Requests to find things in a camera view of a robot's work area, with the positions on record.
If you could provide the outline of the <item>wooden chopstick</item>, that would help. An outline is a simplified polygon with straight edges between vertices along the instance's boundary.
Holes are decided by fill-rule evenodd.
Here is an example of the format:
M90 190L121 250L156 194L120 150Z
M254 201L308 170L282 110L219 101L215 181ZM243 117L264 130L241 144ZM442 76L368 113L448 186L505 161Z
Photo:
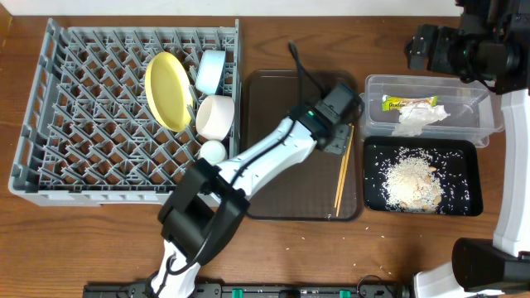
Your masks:
M336 188L336 193L335 193L335 203L334 203L334 208L337 208L338 206L338 203L339 203L339 198L341 196L341 191L343 189L343 185L344 185L344 178L345 178L345 173L346 173L346 168L347 168L347 163L348 163L348 154L345 153L342 157L342 161L341 161L341 167L340 167L340 174L339 174L339 179L338 179L338 185L337 185L337 188Z
M349 156L350 156L350 153L351 153L352 142L353 142L353 136L354 136L354 126L353 126L353 125L350 125L349 128L350 128L350 131L349 131L349 140L348 140L348 146L347 146L347 149L346 149L346 152L345 152L345 153L348 154L348 163L347 163L347 168L346 168L347 171L348 171ZM345 187L345 179L346 179L346 176L347 176L347 171L346 171L345 176L344 176L344 185L343 185L343 189L342 189L342 191L341 191L341 196L340 196L340 198L339 198L339 203L338 203L337 208L335 209L335 216L336 216L336 217L339 217L339 215L340 215L340 208L341 208L341 202L342 202L342 197L343 197L343 192L344 192L344 187Z

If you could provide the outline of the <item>yellow green snack wrapper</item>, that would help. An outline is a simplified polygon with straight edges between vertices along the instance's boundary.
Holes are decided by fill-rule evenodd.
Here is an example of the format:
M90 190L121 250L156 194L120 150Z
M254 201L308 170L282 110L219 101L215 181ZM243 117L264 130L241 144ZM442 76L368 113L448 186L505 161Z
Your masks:
M392 110L400 110L402 107L412 103L428 103L431 106L436 106L438 101L437 96L431 96L426 98L403 98L398 96L384 95L382 97L381 108L383 112Z

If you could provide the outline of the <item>white napkin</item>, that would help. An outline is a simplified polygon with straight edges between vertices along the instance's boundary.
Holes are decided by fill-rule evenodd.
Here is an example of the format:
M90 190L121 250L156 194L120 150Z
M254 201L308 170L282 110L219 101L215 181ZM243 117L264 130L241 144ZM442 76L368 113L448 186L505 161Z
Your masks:
M416 137L430 124L450 116L443 105L431 106L429 103L410 103L400 109L399 124L394 128L395 137Z

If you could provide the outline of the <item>white paper cup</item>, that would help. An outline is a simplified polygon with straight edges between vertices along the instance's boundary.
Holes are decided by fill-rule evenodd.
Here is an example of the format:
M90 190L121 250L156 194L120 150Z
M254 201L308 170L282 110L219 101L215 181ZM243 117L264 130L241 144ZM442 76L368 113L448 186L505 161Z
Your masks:
M216 140L205 142L199 150L199 158L208 161L212 166L226 160L228 153L224 145Z

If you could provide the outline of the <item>light blue bowl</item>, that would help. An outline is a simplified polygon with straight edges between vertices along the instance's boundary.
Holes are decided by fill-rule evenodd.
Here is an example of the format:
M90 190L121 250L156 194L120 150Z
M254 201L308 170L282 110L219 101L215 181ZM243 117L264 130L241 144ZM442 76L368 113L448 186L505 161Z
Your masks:
M206 50L200 61L195 87L203 94L217 93L221 80L226 52L222 50Z

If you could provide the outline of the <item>yellow round plate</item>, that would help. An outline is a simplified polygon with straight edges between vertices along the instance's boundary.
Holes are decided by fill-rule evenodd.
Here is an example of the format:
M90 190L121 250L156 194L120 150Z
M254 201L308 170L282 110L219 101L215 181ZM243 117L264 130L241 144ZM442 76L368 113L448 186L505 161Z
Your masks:
M190 81L174 55L161 52L149 62L145 73L145 92L153 117L164 128L181 132L190 124L188 108L193 104Z

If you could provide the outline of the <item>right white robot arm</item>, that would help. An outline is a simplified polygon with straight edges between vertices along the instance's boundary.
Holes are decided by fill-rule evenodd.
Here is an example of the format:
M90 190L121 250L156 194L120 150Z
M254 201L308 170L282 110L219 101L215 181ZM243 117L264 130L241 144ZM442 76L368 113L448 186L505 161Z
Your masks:
M405 296L494 297L529 290L529 3L457 0L457 27L421 25L406 45L411 70L454 75L499 96L505 151L491 239L460 238L448 263L418 272Z

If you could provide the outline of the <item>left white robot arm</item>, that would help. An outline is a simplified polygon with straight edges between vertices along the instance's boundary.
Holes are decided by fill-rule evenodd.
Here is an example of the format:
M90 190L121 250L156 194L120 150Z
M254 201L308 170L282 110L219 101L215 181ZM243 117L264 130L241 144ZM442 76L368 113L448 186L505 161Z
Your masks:
M233 238L251 198L284 170L329 146L353 114L336 104L296 107L238 156L216 165L199 159L157 215L165 252L158 273L146 285L147 296L190 296L200 267Z

